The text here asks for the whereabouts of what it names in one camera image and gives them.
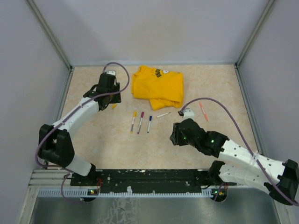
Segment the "white yellow whiteboard marker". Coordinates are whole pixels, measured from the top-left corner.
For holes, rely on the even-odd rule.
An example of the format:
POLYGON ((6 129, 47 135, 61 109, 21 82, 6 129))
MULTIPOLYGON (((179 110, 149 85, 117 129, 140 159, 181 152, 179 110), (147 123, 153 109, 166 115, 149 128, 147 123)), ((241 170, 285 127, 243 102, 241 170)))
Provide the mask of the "white yellow whiteboard marker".
POLYGON ((131 123, 131 128, 130 128, 130 133, 133 133, 133 129, 134 129, 134 124, 135 124, 135 118, 132 118, 132 123, 131 123))

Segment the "white blue-end pen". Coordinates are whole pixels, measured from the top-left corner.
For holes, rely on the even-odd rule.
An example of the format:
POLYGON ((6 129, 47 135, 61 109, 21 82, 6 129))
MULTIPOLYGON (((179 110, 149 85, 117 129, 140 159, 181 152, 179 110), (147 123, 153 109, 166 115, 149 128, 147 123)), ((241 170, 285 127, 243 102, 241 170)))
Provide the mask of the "white blue-end pen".
POLYGON ((149 121, 149 123, 148 123, 148 128, 147 128, 147 133, 150 133, 151 123, 152 123, 152 121, 149 121))

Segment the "white purple-end pen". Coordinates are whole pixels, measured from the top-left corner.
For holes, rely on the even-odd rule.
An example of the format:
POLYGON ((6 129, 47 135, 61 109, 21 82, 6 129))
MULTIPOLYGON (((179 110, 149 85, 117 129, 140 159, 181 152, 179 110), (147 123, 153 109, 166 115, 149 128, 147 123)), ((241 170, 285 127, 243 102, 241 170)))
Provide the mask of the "white purple-end pen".
POLYGON ((138 125, 137 134, 140 133, 141 126, 142 126, 142 121, 143 121, 143 118, 140 117, 140 122, 139 122, 139 125, 138 125))

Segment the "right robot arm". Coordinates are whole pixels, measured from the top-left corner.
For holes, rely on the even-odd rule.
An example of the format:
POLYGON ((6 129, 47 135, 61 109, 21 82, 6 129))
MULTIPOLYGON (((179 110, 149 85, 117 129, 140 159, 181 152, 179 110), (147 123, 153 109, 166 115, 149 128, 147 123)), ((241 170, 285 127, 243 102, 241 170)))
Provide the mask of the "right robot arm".
POLYGON ((192 119, 173 124, 170 140, 175 146, 190 145, 216 160, 209 169, 209 181, 215 185, 235 183, 258 189, 272 199, 295 205, 299 186, 299 166, 288 159, 277 161, 235 143, 227 136, 205 131, 192 119))

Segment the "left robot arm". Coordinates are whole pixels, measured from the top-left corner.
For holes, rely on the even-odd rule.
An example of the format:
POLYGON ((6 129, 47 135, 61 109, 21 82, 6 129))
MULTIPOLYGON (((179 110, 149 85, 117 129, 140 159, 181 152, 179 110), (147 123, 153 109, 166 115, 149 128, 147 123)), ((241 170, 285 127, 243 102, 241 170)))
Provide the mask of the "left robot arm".
POLYGON ((87 185, 94 184, 97 180, 95 168, 75 154, 72 137, 97 112, 105 110, 109 104, 120 103, 119 91, 116 71, 103 72, 98 84, 83 95, 75 108, 52 125, 44 124, 40 128, 38 158, 81 175, 81 181, 87 185))

